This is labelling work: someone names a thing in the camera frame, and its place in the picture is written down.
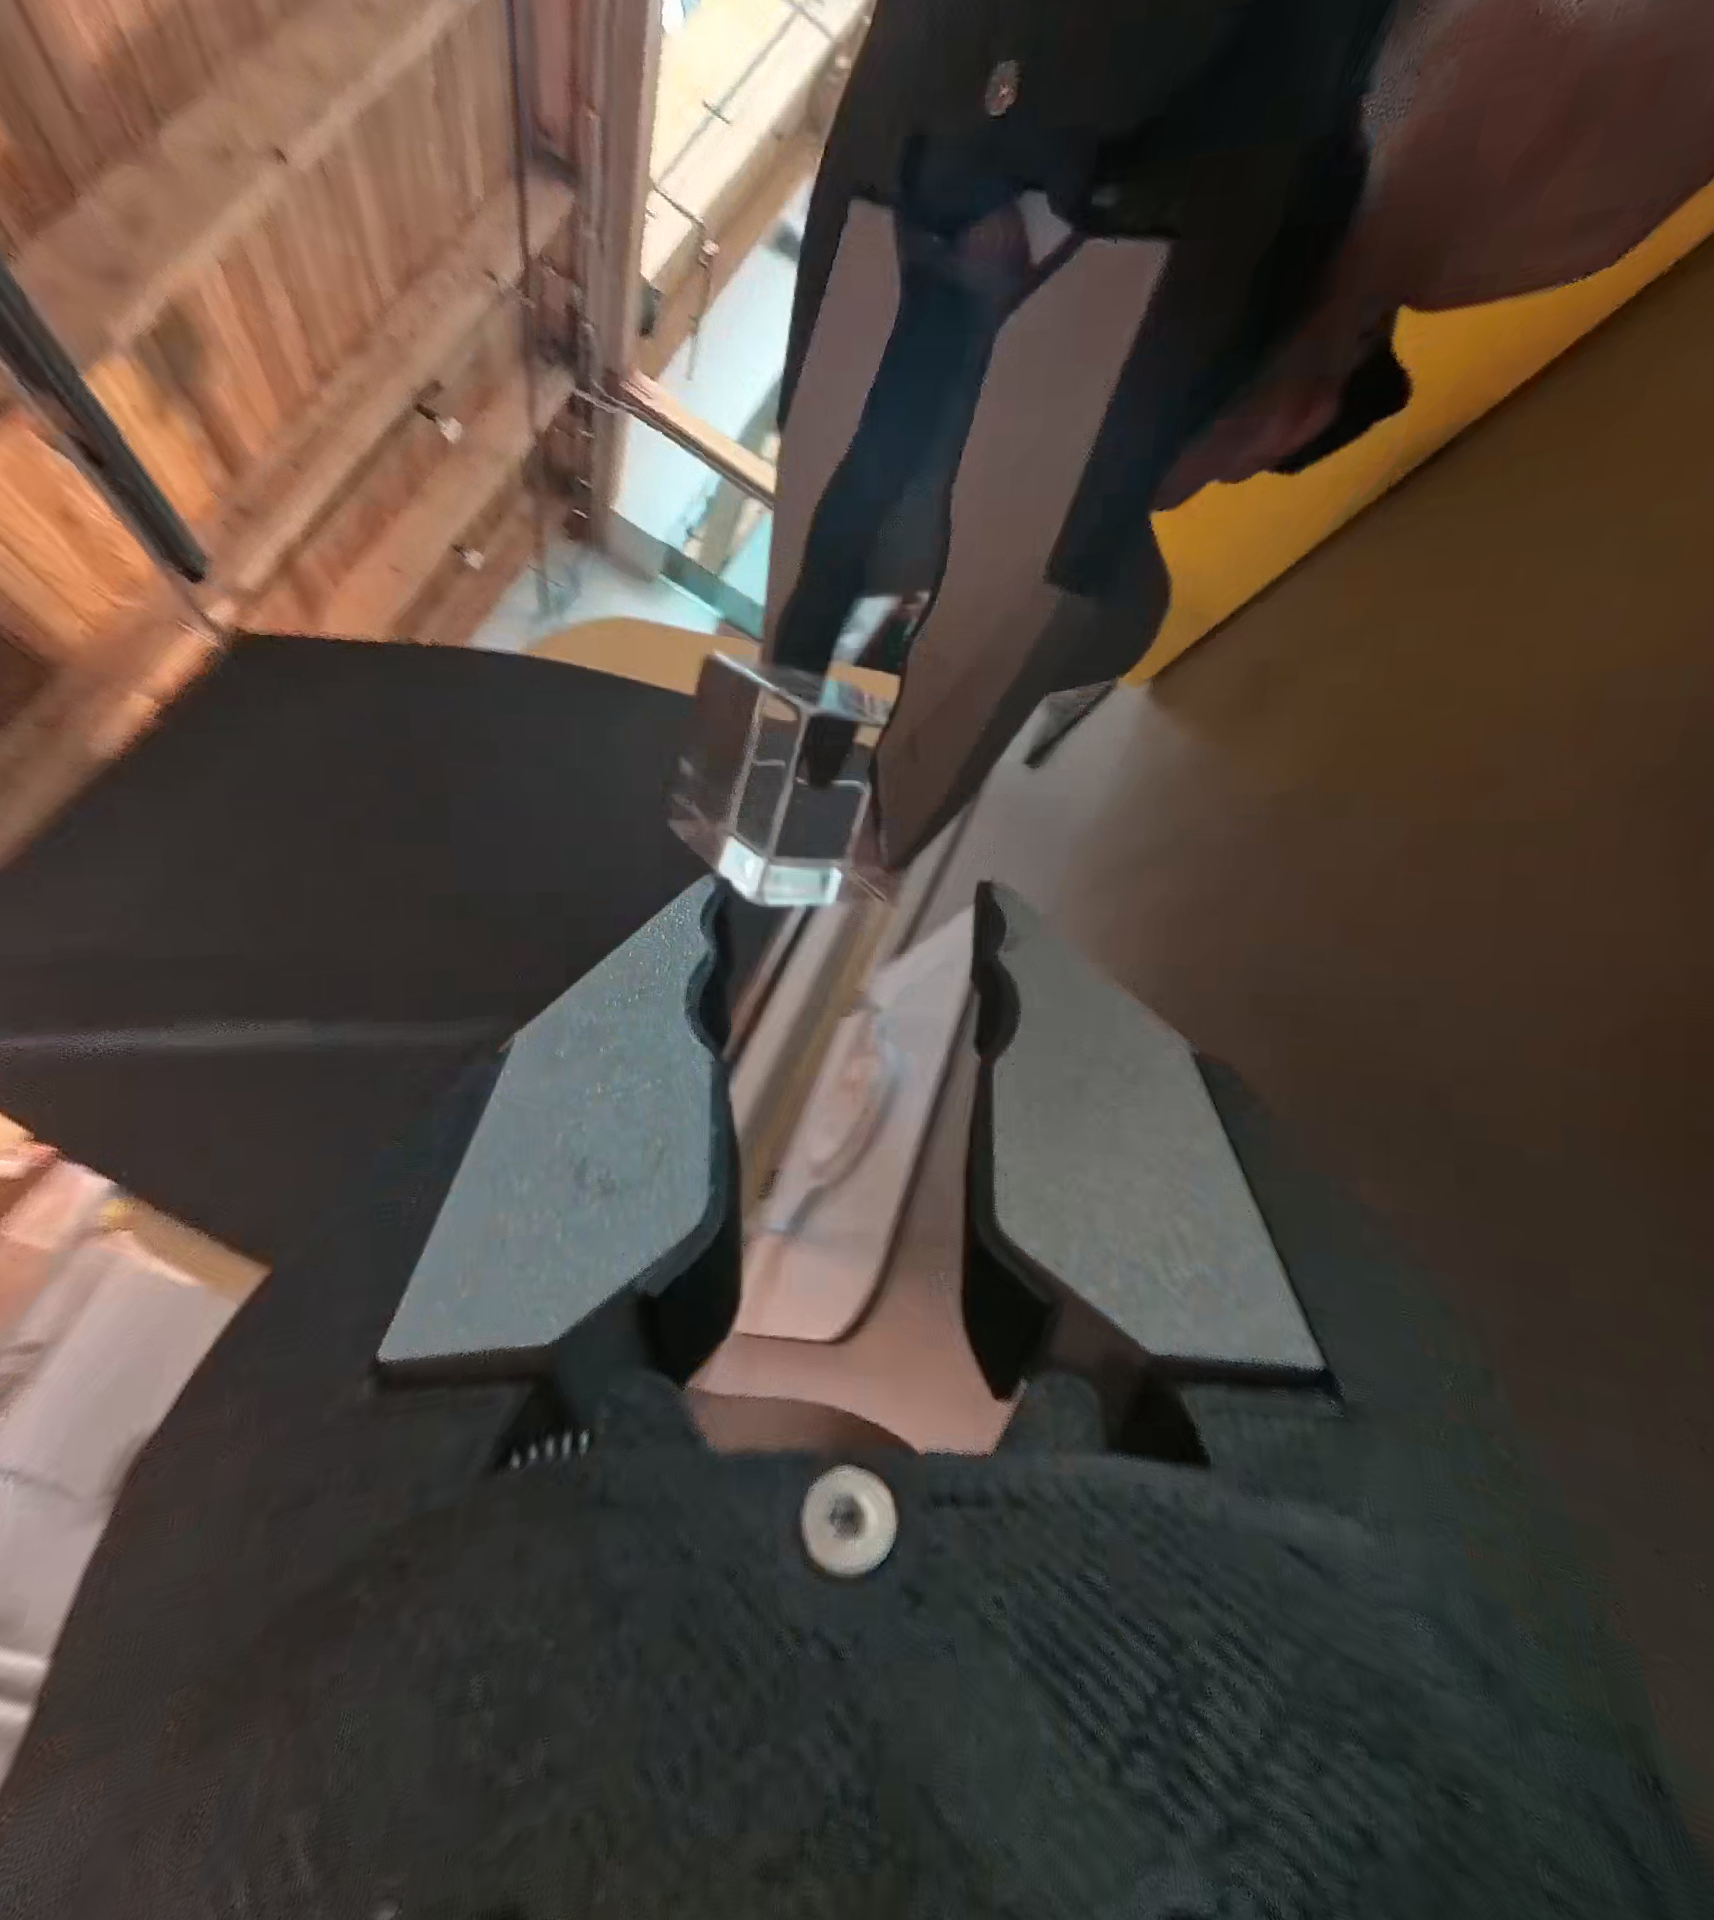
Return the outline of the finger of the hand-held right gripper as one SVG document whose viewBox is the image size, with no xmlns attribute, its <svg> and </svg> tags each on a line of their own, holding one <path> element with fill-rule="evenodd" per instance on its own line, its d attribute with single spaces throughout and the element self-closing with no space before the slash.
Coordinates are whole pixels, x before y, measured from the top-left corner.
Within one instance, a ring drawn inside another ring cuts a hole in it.
<svg viewBox="0 0 1714 1920">
<path fill-rule="evenodd" d="M 1151 240 L 1064 253 L 1001 324 L 949 495 L 941 584 L 873 763 L 875 857 L 908 870 L 983 788 L 1079 651 L 1093 602 L 1055 549 L 1169 261 Z"/>
<path fill-rule="evenodd" d="M 852 198 L 781 428 L 765 656 L 822 676 L 858 602 L 932 594 L 957 465 L 957 277 Z"/>
</svg>

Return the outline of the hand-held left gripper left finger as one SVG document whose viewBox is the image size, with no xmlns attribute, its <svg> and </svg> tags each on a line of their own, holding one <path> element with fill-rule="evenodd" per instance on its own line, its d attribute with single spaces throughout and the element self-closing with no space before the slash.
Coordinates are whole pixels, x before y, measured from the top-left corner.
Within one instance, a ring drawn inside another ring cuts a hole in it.
<svg viewBox="0 0 1714 1920">
<path fill-rule="evenodd" d="M 720 1347 L 743 1276 L 722 896 L 685 887 L 508 1043 L 384 1380 L 685 1384 Z"/>
</svg>

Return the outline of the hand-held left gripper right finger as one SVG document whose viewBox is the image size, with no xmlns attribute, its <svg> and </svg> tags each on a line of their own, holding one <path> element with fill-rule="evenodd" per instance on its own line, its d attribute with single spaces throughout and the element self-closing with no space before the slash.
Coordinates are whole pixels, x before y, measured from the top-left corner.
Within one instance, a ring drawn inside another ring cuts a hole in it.
<svg viewBox="0 0 1714 1920">
<path fill-rule="evenodd" d="M 972 904 L 963 1311 L 988 1389 L 1074 1372 L 1329 1388 L 1332 1369 L 1181 1031 L 1011 887 Z"/>
</svg>

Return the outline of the clear acrylic cube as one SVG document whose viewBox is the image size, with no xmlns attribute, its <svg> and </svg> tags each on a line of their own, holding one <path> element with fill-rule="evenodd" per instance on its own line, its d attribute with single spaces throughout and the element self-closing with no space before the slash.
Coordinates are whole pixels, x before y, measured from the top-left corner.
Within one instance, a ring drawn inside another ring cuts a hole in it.
<svg viewBox="0 0 1714 1920">
<path fill-rule="evenodd" d="M 873 765 L 895 693 L 890 678 L 713 651 L 670 782 L 670 827 L 758 908 L 889 899 Z"/>
</svg>

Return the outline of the person's right hand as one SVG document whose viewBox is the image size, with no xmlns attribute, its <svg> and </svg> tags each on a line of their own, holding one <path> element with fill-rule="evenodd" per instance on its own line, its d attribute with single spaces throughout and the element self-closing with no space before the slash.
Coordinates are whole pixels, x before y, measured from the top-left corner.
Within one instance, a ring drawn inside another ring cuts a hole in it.
<svg viewBox="0 0 1714 1920">
<path fill-rule="evenodd" d="M 1188 446 L 1156 507 L 1319 438 L 1402 310 L 1601 273 L 1714 180 L 1714 2 L 1398 4 L 1369 169 L 1320 295 Z"/>
</svg>

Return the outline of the yellow plastic bin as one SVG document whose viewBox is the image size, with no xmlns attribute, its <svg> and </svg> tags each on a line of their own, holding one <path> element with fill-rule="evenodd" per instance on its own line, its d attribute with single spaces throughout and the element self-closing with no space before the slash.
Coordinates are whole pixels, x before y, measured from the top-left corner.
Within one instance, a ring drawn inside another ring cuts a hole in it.
<svg viewBox="0 0 1714 1920">
<path fill-rule="evenodd" d="M 1714 238 L 1714 180 L 1620 261 L 1564 288 L 1442 312 L 1392 334 L 1413 396 L 1297 473 L 1213 485 L 1153 521 L 1170 605 L 1124 684 L 1144 685 L 1342 532 L 1455 438 Z"/>
</svg>

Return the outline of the black metal bar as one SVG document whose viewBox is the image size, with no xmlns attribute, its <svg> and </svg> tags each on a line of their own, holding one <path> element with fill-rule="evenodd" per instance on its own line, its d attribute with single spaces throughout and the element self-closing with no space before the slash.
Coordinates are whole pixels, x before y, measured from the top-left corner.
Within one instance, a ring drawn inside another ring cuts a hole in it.
<svg viewBox="0 0 1714 1920">
<path fill-rule="evenodd" d="M 138 457 L 86 371 L 55 334 L 0 251 L 0 375 L 50 432 L 150 560 L 188 587 L 209 578 L 209 555 Z"/>
</svg>

